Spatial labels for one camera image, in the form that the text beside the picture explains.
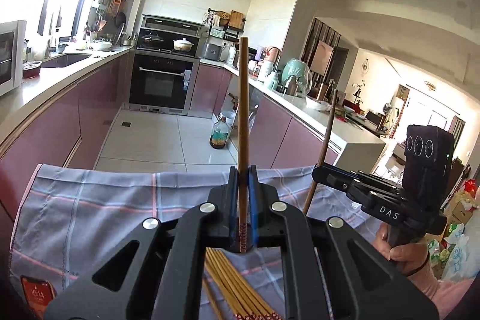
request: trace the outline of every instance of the smartphone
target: smartphone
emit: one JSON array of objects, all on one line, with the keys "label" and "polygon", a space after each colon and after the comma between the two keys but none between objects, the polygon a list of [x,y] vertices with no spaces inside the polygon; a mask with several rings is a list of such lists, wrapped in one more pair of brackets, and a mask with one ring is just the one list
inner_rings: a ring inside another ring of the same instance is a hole
[{"label": "smartphone", "polygon": [[20,281],[28,307],[30,307],[40,320],[43,320],[43,313],[47,305],[57,296],[55,289],[49,281],[31,278],[25,275],[20,277]]}]

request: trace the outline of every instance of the microwave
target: microwave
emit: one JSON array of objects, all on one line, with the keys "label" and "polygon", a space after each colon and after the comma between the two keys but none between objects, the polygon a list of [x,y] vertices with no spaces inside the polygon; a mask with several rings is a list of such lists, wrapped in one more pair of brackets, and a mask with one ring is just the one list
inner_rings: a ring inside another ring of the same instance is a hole
[{"label": "microwave", "polygon": [[27,21],[0,23],[0,95],[22,82],[22,51]]}]

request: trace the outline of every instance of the pink sleeve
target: pink sleeve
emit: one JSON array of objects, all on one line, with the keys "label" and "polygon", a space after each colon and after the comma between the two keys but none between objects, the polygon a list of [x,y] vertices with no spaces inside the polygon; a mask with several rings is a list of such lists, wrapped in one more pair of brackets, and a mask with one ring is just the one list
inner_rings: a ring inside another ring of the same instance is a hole
[{"label": "pink sleeve", "polygon": [[457,283],[439,281],[435,278],[430,264],[409,277],[409,280],[432,300],[438,309],[440,320],[457,306],[473,282],[473,278]]}]

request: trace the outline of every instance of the silver screw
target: silver screw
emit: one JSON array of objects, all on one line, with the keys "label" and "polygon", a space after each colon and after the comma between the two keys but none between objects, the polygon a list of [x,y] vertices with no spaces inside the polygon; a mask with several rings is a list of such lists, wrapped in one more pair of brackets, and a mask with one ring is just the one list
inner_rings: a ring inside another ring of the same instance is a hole
[{"label": "silver screw", "polygon": [[277,201],[272,204],[272,209],[275,211],[284,211],[287,209],[286,206],[287,204],[285,204],[284,202]]},{"label": "silver screw", "polygon": [[340,217],[332,217],[328,220],[328,225],[332,228],[341,228],[343,227],[343,220]]},{"label": "silver screw", "polygon": [[144,220],[142,225],[145,229],[154,229],[158,227],[158,220],[154,218],[149,218]]},{"label": "silver screw", "polygon": [[206,202],[202,205],[200,205],[200,211],[203,213],[211,213],[215,210],[215,205],[209,202]]}]

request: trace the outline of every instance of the red bowl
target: red bowl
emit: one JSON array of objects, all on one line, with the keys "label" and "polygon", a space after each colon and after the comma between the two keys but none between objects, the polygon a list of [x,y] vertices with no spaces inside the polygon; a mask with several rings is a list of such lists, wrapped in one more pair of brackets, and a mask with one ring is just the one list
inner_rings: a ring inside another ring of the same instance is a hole
[{"label": "red bowl", "polygon": [[23,79],[30,79],[36,77],[40,74],[40,68],[42,67],[41,61],[29,61],[23,63],[22,66],[22,77]]}]

